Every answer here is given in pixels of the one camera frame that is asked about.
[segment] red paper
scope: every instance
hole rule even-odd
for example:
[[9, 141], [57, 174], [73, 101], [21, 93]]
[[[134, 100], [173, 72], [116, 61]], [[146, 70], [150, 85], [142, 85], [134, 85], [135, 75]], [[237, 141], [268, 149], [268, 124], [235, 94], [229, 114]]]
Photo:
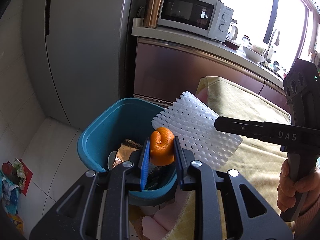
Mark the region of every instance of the red paper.
[[21, 159], [19, 161], [21, 161], [21, 163], [23, 165], [23, 168], [24, 168], [24, 173], [26, 175], [25, 186], [24, 186], [24, 189], [21, 192], [22, 192], [23, 195], [26, 195], [33, 173], [31, 172], [31, 170], [28, 169], [28, 167], [22, 162]]

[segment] microwave window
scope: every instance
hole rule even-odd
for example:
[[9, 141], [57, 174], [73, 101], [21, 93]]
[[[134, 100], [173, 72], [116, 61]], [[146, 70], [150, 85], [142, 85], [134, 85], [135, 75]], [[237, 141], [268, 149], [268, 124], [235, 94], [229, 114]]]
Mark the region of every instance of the microwave window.
[[198, 0], [164, 0], [161, 18], [207, 30], [214, 5]]

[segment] microwave control panel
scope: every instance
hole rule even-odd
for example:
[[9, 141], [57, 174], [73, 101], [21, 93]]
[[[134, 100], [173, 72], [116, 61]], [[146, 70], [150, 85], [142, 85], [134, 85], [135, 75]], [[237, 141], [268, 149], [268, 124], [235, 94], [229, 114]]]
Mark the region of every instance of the microwave control panel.
[[223, 4], [222, 6], [223, 6], [223, 9], [220, 11], [216, 28], [214, 28], [214, 37], [209, 37], [209, 38], [224, 42], [228, 33], [230, 23], [231, 23], [233, 9]]

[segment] yellow cloth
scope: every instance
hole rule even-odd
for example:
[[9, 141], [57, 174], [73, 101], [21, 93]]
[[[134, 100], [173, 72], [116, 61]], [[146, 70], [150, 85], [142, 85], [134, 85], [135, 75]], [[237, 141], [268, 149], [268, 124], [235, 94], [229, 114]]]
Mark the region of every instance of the yellow cloth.
[[[200, 80], [196, 93], [208, 90], [207, 106], [220, 116], [258, 122], [290, 124], [289, 114], [258, 94], [221, 77], [205, 77]], [[277, 186], [281, 165], [286, 153], [280, 146], [242, 137], [233, 154], [221, 171], [237, 169], [280, 213], [277, 207]], [[195, 194], [190, 192], [174, 228], [165, 236], [168, 240], [193, 240]]]

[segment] microwave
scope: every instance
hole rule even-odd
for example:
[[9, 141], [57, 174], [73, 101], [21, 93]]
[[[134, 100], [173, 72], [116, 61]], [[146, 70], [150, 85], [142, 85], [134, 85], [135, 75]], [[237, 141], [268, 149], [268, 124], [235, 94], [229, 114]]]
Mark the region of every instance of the microwave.
[[224, 42], [233, 9], [217, 0], [163, 0], [158, 25]]

